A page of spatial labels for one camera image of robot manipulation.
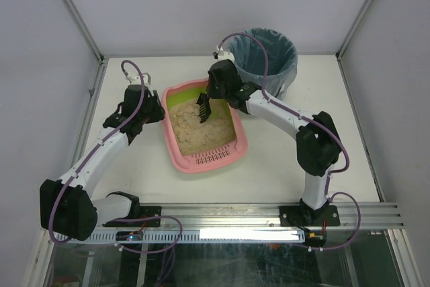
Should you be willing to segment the black slotted litter scoop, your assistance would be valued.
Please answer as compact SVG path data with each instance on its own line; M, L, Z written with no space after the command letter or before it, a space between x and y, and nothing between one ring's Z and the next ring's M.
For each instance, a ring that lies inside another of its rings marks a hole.
M199 105L199 118L200 123L204 123L210 117L212 113L210 107L210 98L206 93L201 93L196 102Z

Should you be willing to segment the black bin with blue liner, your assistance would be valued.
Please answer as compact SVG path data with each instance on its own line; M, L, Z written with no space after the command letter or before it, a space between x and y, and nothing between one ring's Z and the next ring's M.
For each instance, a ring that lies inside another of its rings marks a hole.
M245 33L260 41L261 45L247 36L238 35L230 38L224 47L234 56L240 78L244 82L261 85L265 65L268 65L265 90L284 100L297 75L296 47L288 37L272 29L252 28Z

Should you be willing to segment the pink cat litter box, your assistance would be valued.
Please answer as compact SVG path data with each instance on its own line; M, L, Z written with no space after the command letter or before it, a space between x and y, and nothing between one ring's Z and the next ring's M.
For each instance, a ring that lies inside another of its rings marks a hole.
M207 83L207 79L197 79L166 88L161 99L163 108L169 112L172 107L178 104L190 99L196 100L199 94L205 92ZM169 156L177 170L190 174L203 173L226 167L245 156L248 141L238 112L228 104L224 104L224 109L234 127L235 139L215 149L190 155L184 155L180 152L171 119L169 116L165 116L161 124Z

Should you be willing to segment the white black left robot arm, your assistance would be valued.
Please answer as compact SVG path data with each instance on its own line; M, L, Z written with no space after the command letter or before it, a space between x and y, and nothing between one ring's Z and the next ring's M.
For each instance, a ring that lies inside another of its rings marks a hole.
M58 180L40 186L40 224L52 235L84 241L95 227L125 219L140 218L140 201L135 195L112 192L94 200L93 192L108 167L142 132L145 124L165 118L157 91L129 85L120 102L102 125L89 151Z

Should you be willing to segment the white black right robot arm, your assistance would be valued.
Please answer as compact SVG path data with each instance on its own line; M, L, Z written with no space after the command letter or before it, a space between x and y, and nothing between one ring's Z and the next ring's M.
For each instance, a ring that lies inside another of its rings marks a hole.
M223 99L231 108L269 122L296 141L296 157L305 172L305 187L298 214L288 216L288 221L301 228L327 225L328 176L341 153L331 116L326 112L303 115L285 106L258 84L242 81L236 66L228 59L215 62L208 70L206 90L197 100L201 122L212 113L212 99Z

